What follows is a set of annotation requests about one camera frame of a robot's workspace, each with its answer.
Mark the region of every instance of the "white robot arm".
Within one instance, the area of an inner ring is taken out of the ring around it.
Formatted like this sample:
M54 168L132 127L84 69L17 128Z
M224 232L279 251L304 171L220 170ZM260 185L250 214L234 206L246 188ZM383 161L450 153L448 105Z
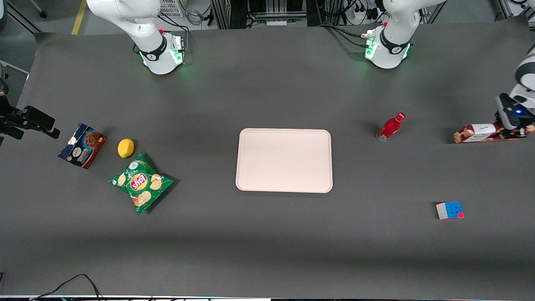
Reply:
M367 32L373 36L364 57L384 69L397 67L407 56L409 41L420 24L418 11L438 5L445 0L384 0L385 10L391 15L388 25Z
M535 46L531 47L515 72L516 86L509 94L496 97L496 121L507 130L535 122Z
M160 12L159 0L87 0L87 5L132 38L152 73L167 74L183 63L182 38L159 31L150 20Z

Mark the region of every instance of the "yellow floor line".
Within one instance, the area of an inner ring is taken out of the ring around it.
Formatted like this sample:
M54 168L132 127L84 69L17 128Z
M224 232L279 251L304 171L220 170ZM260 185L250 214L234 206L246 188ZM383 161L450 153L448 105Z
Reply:
M82 25L83 14L86 12L86 6L86 0L82 0L82 3L80 3L80 9L78 10L78 15L76 16L76 21L74 21L74 26L72 27L71 34L78 34L80 25Z

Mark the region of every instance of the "bottle cap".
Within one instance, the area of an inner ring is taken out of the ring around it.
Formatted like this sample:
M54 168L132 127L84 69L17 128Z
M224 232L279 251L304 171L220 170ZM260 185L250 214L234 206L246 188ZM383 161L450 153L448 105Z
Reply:
M403 112L399 112L399 113L396 115L395 118L396 118L397 121L401 122L401 121L403 121L403 119L405 119L405 113L403 113Z

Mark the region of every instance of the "floor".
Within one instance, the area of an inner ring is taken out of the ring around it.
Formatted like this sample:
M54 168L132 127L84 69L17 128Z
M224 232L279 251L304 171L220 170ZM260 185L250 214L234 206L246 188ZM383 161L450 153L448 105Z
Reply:
M79 15L82 17L82 21L78 29L78 34L123 33L117 26L95 16L88 8L83 9L85 5L82 5L77 0L36 0L48 14L48 17L45 19L39 17L39 12L29 0L10 1L26 18L44 32L71 34L73 33L73 29L76 29L75 22ZM209 5L209 0L188 0L186 8L188 10L197 9L203 12ZM495 0L448 0L435 23L493 22L497 13L498 7ZM349 12L348 17L350 21L355 21L355 19L351 19L353 16ZM210 27L207 24L208 21L204 21L203 24L198 26L189 24L185 18L177 19L177 22L180 25L187 25L191 30L217 30L215 21ZM155 20L155 24L164 30L176 29L159 19ZM33 35L12 19L8 19L6 28L0 33L0 59L29 71L32 66L35 50L36 44ZM10 75L9 80L7 80L7 84L10 86L8 96L10 103L14 105L17 103L22 91L26 75L12 70L8 70L8 73Z

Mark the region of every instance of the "rubik's cube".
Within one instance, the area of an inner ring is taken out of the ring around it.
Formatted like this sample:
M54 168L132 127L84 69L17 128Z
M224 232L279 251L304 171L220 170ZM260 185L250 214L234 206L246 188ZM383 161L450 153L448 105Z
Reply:
M441 220L464 218L461 202L444 202L437 204L438 218Z

